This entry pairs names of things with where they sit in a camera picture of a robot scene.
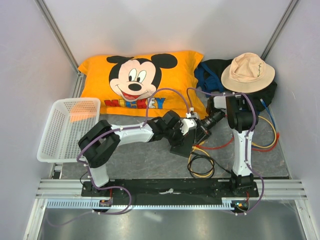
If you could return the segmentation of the black TP-Link network switch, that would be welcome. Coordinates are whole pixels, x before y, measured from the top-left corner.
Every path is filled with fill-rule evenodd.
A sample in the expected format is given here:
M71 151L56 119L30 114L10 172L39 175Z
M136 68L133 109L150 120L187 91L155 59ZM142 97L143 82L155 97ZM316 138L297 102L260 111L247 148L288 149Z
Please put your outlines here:
M185 147L177 146L174 149L170 148L170 153L188 158L192 152L192 147L194 145L196 130L190 130L185 136L187 136L187 145Z

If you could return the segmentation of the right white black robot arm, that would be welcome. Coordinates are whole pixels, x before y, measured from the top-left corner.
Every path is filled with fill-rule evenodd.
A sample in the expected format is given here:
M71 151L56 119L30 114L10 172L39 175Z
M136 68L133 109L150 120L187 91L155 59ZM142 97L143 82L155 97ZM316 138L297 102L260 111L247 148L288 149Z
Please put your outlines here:
M207 117L198 122L195 144L211 136L210 129L224 117L232 129L234 139L234 161L230 172L229 191L235 197L242 196L254 188L254 174L251 167L252 138L258 124L258 114L247 95L227 94L209 97Z

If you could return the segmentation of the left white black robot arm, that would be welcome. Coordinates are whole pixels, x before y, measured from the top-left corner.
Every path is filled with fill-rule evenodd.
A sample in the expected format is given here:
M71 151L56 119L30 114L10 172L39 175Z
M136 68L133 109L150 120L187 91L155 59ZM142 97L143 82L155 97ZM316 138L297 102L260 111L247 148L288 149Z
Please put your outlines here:
M184 142L196 126L192 118L183 118L173 110L162 117L155 117L139 124L114 125L101 120L78 142L80 155L86 159L86 167L92 182L92 191L99 197L110 191L107 162L117 147L132 143L148 143L167 139L172 147Z

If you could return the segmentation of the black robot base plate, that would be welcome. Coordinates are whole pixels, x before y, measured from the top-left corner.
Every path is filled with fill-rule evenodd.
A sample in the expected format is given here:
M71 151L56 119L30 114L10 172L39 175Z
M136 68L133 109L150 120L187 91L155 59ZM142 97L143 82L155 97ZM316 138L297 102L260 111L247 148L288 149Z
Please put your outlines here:
M99 190L90 181L83 183L82 197L125 197L126 188L133 197L141 195L154 196L165 194L185 194L189 196L213 196L218 198L256 198L259 196L257 183L253 185L234 188L229 179L209 178L161 178L161 179L113 179L107 187L119 186L119 189Z

